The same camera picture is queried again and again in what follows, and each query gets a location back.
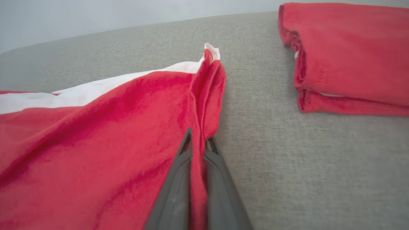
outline white wall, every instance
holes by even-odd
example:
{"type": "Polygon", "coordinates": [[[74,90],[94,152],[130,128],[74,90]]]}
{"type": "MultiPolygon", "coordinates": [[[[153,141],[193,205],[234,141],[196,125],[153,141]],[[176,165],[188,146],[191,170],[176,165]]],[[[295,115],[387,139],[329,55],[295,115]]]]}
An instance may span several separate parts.
{"type": "MultiPolygon", "coordinates": [[[[224,14],[276,11],[291,0],[0,0],[0,54],[113,29],[224,14]]],[[[409,7],[409,0],[299,0],[409,7]]]]}

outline red garment with white trim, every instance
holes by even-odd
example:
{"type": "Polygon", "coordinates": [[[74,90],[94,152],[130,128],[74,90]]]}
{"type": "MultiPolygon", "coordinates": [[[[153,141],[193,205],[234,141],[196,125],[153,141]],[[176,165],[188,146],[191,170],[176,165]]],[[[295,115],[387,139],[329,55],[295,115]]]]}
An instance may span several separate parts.
{"type": "Polygon", "coordinates": [[[286,3],[279,29],[302,112],[409,115],[409,9],[286,3]]]}
{"type": "Polygon", "coordinates": [[[218,128],[225,71],[199,62],[53,94],[0,94],[1,229],[142,229],[192,127],[192,222],[203,229],[205,140],[218,128]]]}

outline folded red garment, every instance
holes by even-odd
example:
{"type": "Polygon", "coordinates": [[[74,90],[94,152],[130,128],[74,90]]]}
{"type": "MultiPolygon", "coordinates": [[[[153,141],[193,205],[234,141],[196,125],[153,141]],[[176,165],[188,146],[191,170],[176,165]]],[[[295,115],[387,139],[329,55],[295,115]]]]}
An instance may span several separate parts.
{"type": "Polygon", "coordinates": [[[142,229],[191,127],[191,223],[203,229],[203,153],[224,85],[206,44],[199,62],[53,94],[0,92],[0,228],[142,229]]]}
{"type": "Polygon", "coordinates": [[[409,115],[409,9],[286,3],[279,29],[302,112],[409,115]]]}

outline gray fabric surface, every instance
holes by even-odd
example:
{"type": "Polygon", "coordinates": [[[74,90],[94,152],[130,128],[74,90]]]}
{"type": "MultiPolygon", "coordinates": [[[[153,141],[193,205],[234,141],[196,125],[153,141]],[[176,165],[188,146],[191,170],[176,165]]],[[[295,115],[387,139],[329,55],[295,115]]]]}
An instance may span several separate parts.
{"type": "Polygon", "coordinates": [[[51,92],[220,48],[216,135],[255,229],[409,229],[409,119],[301,114],[277,13],[149,25],[0,55],[0,90],[51,92]]]}

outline white trim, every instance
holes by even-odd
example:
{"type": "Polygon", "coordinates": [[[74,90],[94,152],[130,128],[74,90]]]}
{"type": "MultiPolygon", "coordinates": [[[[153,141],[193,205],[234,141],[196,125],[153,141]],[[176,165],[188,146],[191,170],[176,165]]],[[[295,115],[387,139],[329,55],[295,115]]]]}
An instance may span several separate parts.
{"type": "MultiPolygon", "coordinates": [[[[205,49],[208,49],[213,60],[220,60],[220,52],[218,48],[206,43],[205,49]]],[[[28,92],[28,93],[7,93],[0,95],[0,114],[13,113],[22,111],[27,108],[60,108],[72,106],[84,106],[101,95],[111,91],[112,89],[156,71],[171,71],[197,73],[200,65],[204,61],[204,57],[198,62],[185,61],[177,63],[160,70],[150,70],[132,74],[125,74],[117,77],[110,77],[98,81],[92,81],[72,88],[58,90],[54,94],[43,92],[28,92]]]]}

